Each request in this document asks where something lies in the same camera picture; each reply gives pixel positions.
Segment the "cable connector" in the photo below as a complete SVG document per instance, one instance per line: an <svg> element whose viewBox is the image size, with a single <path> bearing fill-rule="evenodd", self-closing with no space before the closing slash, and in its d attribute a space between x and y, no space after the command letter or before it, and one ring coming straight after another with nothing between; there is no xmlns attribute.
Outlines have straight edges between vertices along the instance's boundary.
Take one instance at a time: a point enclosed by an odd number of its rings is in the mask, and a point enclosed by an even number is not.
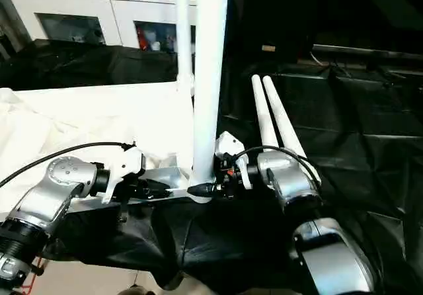
<svg viewBox="0 0 423 295"><path fill-rule="evenodd" d="M128 151L129 149L131 149L131 148L136 148L137 147L137 144L135 143L135 141L134 142L132 142L132 144L127 144L127 143L122 143L121 144L121 146L120 146L124 151Z"/></svg>
<svg viewBox="0 0 423 295"><path fill-rule="evenodd" d="M204 183L188 188L188 194L198 197L214 197L217 193L215 183Z"/></svg>

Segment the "white pole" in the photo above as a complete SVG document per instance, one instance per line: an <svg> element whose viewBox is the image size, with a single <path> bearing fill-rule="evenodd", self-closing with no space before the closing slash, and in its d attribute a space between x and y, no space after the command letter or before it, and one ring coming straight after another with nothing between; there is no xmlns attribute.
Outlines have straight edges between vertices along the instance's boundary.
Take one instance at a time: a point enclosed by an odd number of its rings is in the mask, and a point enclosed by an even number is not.
<svg viewBox="0 0 423 295"><path fill-rule="evenodd" d="M256 101L258 125L260 126L260 135L262 144L279 147L276 133L273 129L272 118L270 117L269 108L267 106L266 97L264 96L262 82L258 75L251 77L252 89L254 91L254 99Z"/></svg>
<svg viewBox="0 0 423 295"><path fill-rule="evenodd" d="M197 0L193 185L214 181L227 0Z"/></svg>
<svg viewBox="0 0 423 295"><path fill-rule="evenodd" d="M194 88L191 57L190 0L176 0L176 39L178 42L178 86Z"/></svg>
<svg viewBox="0 0 423 295"><path fill-rule="evenodd" d="M288 114L286 113L285 108L279 98L272 78L267 75L263 78L263 83L264 87L266 88L266 94L269 98L270 107L272 108L273 115L275 116L276 125L278 126L284 147L294 151L297 155L307 157L303 147L301 146L301 143L298 140L297 134L293 129L291 120L289 119ZM317 180L320 182L321 180L319 174L316 172L315 168L310 164L308 164L308 166L315 174Z"/></svg>

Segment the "black cable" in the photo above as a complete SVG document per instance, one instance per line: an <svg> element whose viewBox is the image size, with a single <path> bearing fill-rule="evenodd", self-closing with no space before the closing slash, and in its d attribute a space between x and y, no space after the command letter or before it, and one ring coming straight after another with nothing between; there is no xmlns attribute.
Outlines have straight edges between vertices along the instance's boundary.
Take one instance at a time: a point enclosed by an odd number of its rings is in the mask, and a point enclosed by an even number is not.
<svg viewBox="0 0 423 295"><path fill-rule="evenodd" d="M286 148L282 148L282 147L277 147L277 146L268 146L268 145L263 145L263 146L256 146L256 147L251 147L249 149L246 149L245 151L242 151L236 155L234 155L232 157L232 159L234 161L236 161L238 158L240 158L242 155L250 153L251 151L260 151L262 149L273 149L275 151L281 151L282 153L285 153L286 155L294 158L301 166L303 166L305 168L305 170L308 172L308 174L310 175L310 177L312 178L317 191L320 193L321 192L321 184L320 181L317 180L316 175L314 174L314 172L311 170L310 166L308 166L308 164L305 163L305 161L307 161L307 158L305 157L300 157L297 154L293 153L292 151L286 149Z"/></svg>
<svg viewBox="0 0 423 295"><path fill-rule="evenodd" d="M81 144L81 145L78 145L78 146L69 147L67 149L63 149L61 151L58 151L56 153L47 155L43 158L40 158L36 161L33 161L32 163L29 163L28 165L26 165L26 166L22 167L21 169L15 171L12 175L6 177L5 179L3 179L0 182L0 188L3 187L4 185L6 185L9 181L14 179L15 177L17 177L20 174L22 174L23 172L27 171L28 169L33 168L34 166L37 166L38 164L41 164L45 161L48 161L51 158L55 158L57 156L69 153L70 151L76 151L77 149L81 149L81 148L90 148L90 147L93 147L93 146L120 146L124 150L128 150L135 145L125 144L125 143L120 143L120 142L96 142L96 143L87 143L87 144Z"/></svg>

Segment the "red object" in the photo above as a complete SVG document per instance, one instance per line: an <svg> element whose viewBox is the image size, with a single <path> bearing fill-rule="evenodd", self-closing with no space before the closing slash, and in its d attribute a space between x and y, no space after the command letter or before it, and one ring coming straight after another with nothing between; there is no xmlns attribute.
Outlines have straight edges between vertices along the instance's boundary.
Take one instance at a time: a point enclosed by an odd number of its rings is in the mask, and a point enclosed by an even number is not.
<svg viewBox="0 0 423 295"><path fill-rule="evenodd" d="M139 26L137 26L137 35L138 35L139 48L141 48L142 51L146 51L148 49L148 41L144 36L143 29Z"/></svg>
<svg viewBox="0 0 423 295"><path fill-rule="evenodd" d="M40 267L41 260L42 260L41 258L38 259L37 267ZM30 295L31 294L32 287L34 286L34 282L35 282L36 277L37 277L36 274L34 274L34 276L32 277L32 280L31 280L31 284L29 286L22 286L22 288L28 288L28 292L25 292L25 291L22 292L23 295Z"/></svg>

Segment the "cable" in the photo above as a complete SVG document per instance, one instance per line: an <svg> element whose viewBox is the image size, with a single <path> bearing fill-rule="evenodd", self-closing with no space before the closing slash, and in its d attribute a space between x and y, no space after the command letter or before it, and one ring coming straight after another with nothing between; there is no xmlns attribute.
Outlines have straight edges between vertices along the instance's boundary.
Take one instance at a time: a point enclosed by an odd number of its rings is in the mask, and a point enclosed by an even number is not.
<svg viewBox="0 0 423 295"><path fill-rule="evenodd" d="M321 65L322 67L324 66L324 64L322 63L322 62L320 62L316 57L315 57L315 55L313 55L313 53L312 52L310 52L310 56L312 57L312 59L318 64L318 65Z"/></svg>
<svg viewBox="0 0 423 295"><path fill-rule="evenodd" d="M405 76L400 75L399 73L395 73L394 71L386 70L381 66L376 66L376 71L378 73L380 73L382 75L382 77L384 77L386 80L389 80L389 81L392 79L392 77L394 77L396 79L398 79L398 78L399 79L406 79Z"/></svg>
<svg viewBox="0 0 423 295"><path fill-rule="evenodd" d="M348 78L352 78L351 73L350 73L350 72L348 72L348 71L346 71L346 69L344 69L344 68L340 67L340 66L338 65L338 62L336 61L336 59L333 59L333 61L334 61L334 63L335 63L335 66L336 66L339 70L341 70L343 73L345 73L345 75L346 75Z"/></svg>
<svg viewBox="0 0 423 295"><path fill-rule="evenodd" d="M40 268L40 267L41 267L41 266L40 266L40 264L41 264L41 260L42 260L42 258L41 258L41 257L40 257L40 258L38 258L38 263L37 263L37 267L38 267L38 268ZM34 282L35 282L36 277L37 277L37 274L35 274L35 273L34 273L34 276L32 277L32 280L31 280L31 284L30 284L29 286L22 286L22 288L27 288L27 289L28 289L28 292L22 292L22 295L30 295L30 294L31 294L31 292L32 292L32 287L34 286Z"/></svg>
<svg viewBox="0 0 423 295"><path fill-rule="evenodd" d="M12 179L14 179L15 177L19 176L20 174L22 174L23 172L33 168L34 166L37 166L45 161L48 161L51 158L55 158L57 156L69 153L70 151L76 151L77 149L81 149L81 148L90 148L93 146L120 146L121 148L123 148L125 151L134 147L135 144L125 144L125 143L119 143L119 142L96 142L96 143L87 143L87 144L82 144L82 145L78 145L78 146L73 146L73 147L69 147L67 149L63 149L61 151L57 151L53 154L47 155L43 158L40 158L32 163L29 163L28 165L22 167L21 169L15 171L12 175L6 177L5 179L3 179L0 182L0 188L3 187L4 185L6 185L9 181L11 181Z"/></svg>
<svg viewBox="0 0 423 295"><path fill-rule="evenodd" d="M321 192L321 184L320 182L317 180L316 175L314 174L314 172L311 170L310 166L308 166L308 164L306 164L305 162L308 162L308 159L305 157L300 157L297 154L293 153L292 151L286 149L286 148L282 148L282 147L277 147L277 146L268 146L268 145L263 145L263 146L256 146L256 147L251 147L249 149L246 149L245 151L242 151L236 155L234 155L232 157L233 161L236 161L238 158L240 158L242 155L250 153L251 151L260 151L262 149L273 149L275 151L281 151L282 153L285 153L286 155L294 158L301 166L303 166L305 168L305 170L308 172L308 174L310 175L310 177L312 178L317 191L320 193Z"/></svg>

